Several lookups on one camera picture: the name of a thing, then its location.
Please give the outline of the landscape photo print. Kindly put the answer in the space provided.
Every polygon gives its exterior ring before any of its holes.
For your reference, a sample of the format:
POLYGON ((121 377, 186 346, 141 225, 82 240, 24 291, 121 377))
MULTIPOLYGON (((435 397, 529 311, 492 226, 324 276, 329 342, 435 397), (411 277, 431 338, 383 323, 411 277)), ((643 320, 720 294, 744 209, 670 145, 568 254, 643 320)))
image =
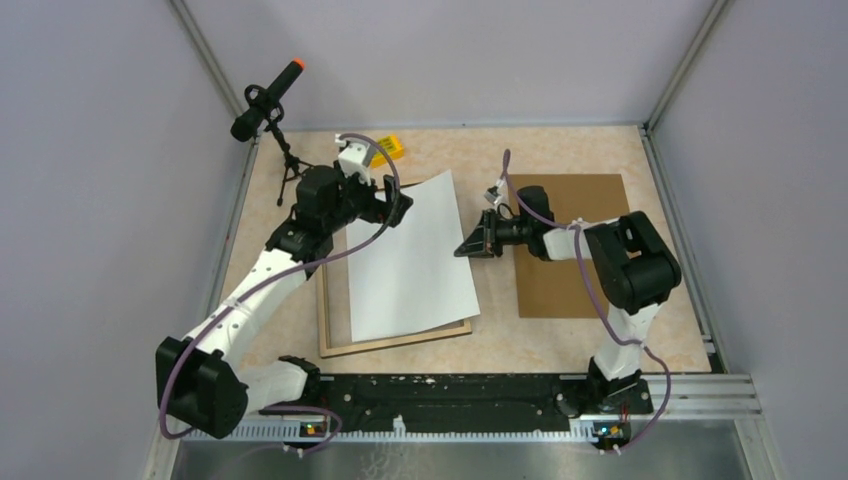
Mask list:
POLYGON ((402 222, 347 257, 355 342, 415 334, 481 313, 447 170, 402 190, 414 199, 402 222))

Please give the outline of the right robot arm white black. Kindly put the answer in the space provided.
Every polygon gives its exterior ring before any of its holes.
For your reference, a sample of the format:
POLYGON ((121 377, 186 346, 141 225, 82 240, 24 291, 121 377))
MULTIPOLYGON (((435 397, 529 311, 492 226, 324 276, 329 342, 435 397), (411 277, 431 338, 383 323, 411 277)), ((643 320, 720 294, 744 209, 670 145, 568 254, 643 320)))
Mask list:
POLYGON ((516 192, 518 212, 498 205, 482 212, 456 248, 462 258, 496 258, 506 246, 526 246, 542 261, 574 260, 607 338, 590 358, 586 378, 559 402, 570 416, 618 413, 648 401, 641 359, 657 355, 647 344, 650 326, 682 281, 680 266, 648 216, 634 211, 612 220, 556 222, 543 187, 516 192))

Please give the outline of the wooden picture frame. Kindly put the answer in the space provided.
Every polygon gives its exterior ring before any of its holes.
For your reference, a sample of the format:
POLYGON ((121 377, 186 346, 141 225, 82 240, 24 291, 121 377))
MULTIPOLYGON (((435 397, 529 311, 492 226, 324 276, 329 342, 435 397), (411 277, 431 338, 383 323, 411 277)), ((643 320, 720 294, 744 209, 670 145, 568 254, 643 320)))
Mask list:
POLYGON ((467 335, 481 312, 454 180, 445 171, 405 188, 402 223, 372 245, 315 273, 319 352, 359 354, 467 335))

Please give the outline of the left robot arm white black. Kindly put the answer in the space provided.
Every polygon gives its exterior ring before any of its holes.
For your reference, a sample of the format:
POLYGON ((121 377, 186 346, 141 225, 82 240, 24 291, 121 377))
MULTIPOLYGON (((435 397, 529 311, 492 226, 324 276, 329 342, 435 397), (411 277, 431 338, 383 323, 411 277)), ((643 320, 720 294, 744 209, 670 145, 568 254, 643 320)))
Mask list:
POLYGON ((265 367, 240 367, 247 348, 272 315, 323 265, 357 253, 399 225, 412 199, 396 174, 377 185, 365 167, 310 168, 286 219, 273 231, 236 289, 197 327, 167 337, 155 352, 160 434, 179 439, 199 430, 227 437, 247 414, 276 404, 308 413, 319 404, 314 365, 284 356, 265 367), (333 250, 336 232, 363 220, 378 227, 365 241, 333 250))

